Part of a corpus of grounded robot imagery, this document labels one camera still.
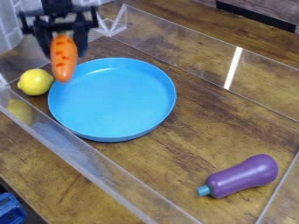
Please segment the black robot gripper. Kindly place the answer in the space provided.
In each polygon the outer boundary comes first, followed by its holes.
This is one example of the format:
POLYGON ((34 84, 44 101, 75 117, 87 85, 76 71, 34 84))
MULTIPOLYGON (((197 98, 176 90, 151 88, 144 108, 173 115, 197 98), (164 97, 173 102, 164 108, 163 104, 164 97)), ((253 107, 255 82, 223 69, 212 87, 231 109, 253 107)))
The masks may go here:
POLYGON ((17 17, 21 21, 22 34, 33 34, 47 58, 51 57, 52 33, 73 29, 73 41, 77 46, 79 56, 88 50, 88 29, 99 27, 97 8, 79 6, 72 0, 40 0, 41 8, 21 10, 17 17), (56 22, 57 18, 75 15, 73 22, 56 22))

